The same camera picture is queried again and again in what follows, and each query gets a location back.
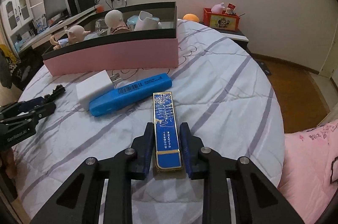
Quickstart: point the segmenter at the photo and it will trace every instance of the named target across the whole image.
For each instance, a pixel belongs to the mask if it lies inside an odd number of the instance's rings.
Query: yellow cloth
[[[0,44],[0,49],[2,49],[5,57],[9,57],[14,64],[18,62],[15,55],[10,51],[10,49],[6,45]]]

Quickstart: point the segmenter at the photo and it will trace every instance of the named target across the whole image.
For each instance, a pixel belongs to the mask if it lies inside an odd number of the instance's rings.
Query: pink pillow
[[[285,159],[278,189],[305,224],[318,220],[338,188],[337,183],[330,184],[331,165],[337,156],[338,120],[285,134]]]

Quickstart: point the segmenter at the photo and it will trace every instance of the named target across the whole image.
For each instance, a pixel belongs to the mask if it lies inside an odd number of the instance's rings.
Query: triangular cutout
[[[64,206],[70,209],[75,208],[84,177],[84,174],[79,174],[77,178],[74,179],[69,187],[65,189],[61,196],[57,199],[57,205]]]
[[[258,206],[266,208],[278,204],[277,199],[273,196],[270,190],[263,184],[256,174],[251,174],[251,181],[255,190]]]

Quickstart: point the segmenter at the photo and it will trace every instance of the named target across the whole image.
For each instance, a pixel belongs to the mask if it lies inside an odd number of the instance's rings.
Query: black monitor
[[[47,21],[67,10],[65,0],[43,0],[43,3],[45,6]]]

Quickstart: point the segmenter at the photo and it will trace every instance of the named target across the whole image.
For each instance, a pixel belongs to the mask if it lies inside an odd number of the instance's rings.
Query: power adapter
[[[113,90],[122,80],[118,73],[109,77],[107,71],[101,71],[78,83],[76,92],[81,107],[89,110],[89,102]]]

